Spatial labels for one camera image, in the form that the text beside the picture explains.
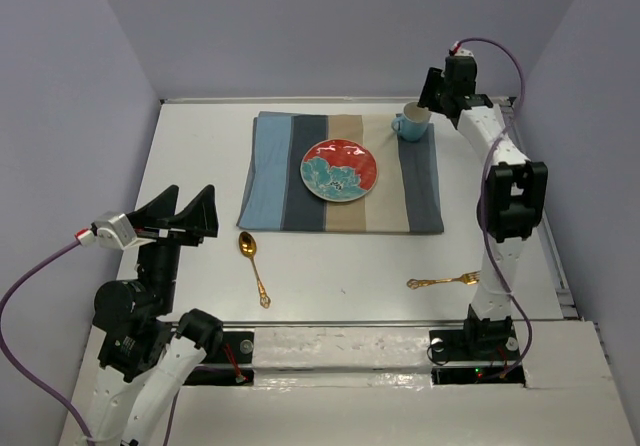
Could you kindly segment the light blue mug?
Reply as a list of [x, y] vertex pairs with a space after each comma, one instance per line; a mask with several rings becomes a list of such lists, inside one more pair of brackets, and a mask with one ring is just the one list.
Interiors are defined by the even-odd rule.
[[408, 142], [417, 142], [425, 134], [431, 119], [431, 112], [418, 105], [407, 103], [402, 114], [393, 119], [391, 129], [398, 137]]

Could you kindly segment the gold spoon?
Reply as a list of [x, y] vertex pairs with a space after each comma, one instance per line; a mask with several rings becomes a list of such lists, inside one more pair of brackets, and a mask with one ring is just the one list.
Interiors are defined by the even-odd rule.
[[261, 281], [258, 269], [255, 263], [255, 256], [257, 254], [257, 243], [254, 237], [247, 231], [241, 231], [238, 237], [238, 245], [241, 254], [247, 258], [256, 279], [258, 294], [259, 294], [259, 302], [260, 306], [264, 309], [269, 309], [271, 306], [271, 298], [269, 297], [266, 288]]

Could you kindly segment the red floral ceramic plate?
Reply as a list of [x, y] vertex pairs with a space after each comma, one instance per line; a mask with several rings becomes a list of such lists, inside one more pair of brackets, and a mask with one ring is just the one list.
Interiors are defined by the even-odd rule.
[[375, 187], [378, 165], [361, 144], [347, 139], [328, 139], [312, 146], [303, 156], [300, 175], [316, 197], [348, 203], [365, 197]]

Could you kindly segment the striped blue beige placemat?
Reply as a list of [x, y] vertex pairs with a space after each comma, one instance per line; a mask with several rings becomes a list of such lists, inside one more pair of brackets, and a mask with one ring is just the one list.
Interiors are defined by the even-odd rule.
[[[434, 127], [417, 142], [391, 129], [392, 114], [313, 115], [262, 111], [253, 120], [250, 166], [237, 221], [252, 231], [436, 235], [444, 231]], [[347, 139], [378, 165], [365, 197], [333, 203], [303, 184], [300, 164], [315, 144]]]

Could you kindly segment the gold fork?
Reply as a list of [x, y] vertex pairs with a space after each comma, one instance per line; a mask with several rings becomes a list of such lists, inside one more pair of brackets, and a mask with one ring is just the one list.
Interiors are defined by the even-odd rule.
[[439, 284], [449, 284], [449, 283], [461, 283], [464, 285], [474, 285], [479, 282], [479, 279], [480, 279], [480, 272], [473, 271], [473, 272], [463, 273], [462, 275], [458, 277], [453, 277], [453, 278], [421, 279], [421, 280], [412, 278], [407, 281], [406, 286], [412, 290], [416, 290], [423, 287], [429, 287], [429, 286], [439, 285]]

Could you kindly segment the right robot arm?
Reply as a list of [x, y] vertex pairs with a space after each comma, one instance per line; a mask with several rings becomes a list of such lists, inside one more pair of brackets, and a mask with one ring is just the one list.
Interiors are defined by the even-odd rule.
[[483, 360], [507, 346], [519, 310], [510, 279], [542, 217], [548, 170], [509, 140], [502, 116], [475, 90], [474, 59], [450, 54], [429, 70], [418, 102], [398, 115], [261, 112], [240, 127], [251, 145], [225, 142], [219, 174], [247, 159], [237, 225], [285, 237], [278, 284], [297, 298], [360, 287], [373, 296], [411, 258], [449, 260], [456, 215], [440, 198], [432, 117], [441, 113], [483, 162], [475, 230], [484, 241], [476, 293], [459, 329], [436, 334], [440, 361]]

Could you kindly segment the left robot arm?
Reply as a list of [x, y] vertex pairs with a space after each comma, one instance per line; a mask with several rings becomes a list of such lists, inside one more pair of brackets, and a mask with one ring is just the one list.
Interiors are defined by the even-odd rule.
[[92, 325], [104, 334], [84, 438], [96, 445], [145, 445], [189, 374], [221, 349], [223, 323], [198, 309], [176, 327], [173, 309], [182, 247], [218, 234], [215, 189], [205, 186], [182, 210], [171, 185], [140, 209], [96, 219], [82, 244], [138, 252], [133, 279], [104, 283]]

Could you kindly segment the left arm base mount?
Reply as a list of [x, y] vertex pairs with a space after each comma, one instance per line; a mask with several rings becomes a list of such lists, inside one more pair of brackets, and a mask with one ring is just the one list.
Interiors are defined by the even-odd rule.
[[197, 365], [185, 381], [186, 386], [236, 387], [254, 381], [253, 353], [255, 332], [225, 330], [219, 349]]

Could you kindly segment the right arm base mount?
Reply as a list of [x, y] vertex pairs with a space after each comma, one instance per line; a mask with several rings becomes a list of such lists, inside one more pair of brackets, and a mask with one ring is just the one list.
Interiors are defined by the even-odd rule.
[[426, 355], [435, 386], [526, 384], [523, 367], [512, 368], [520, 356], [514, 329], [506, 339], [474, 347], [467, 344], [461, 329], [431, 330]]

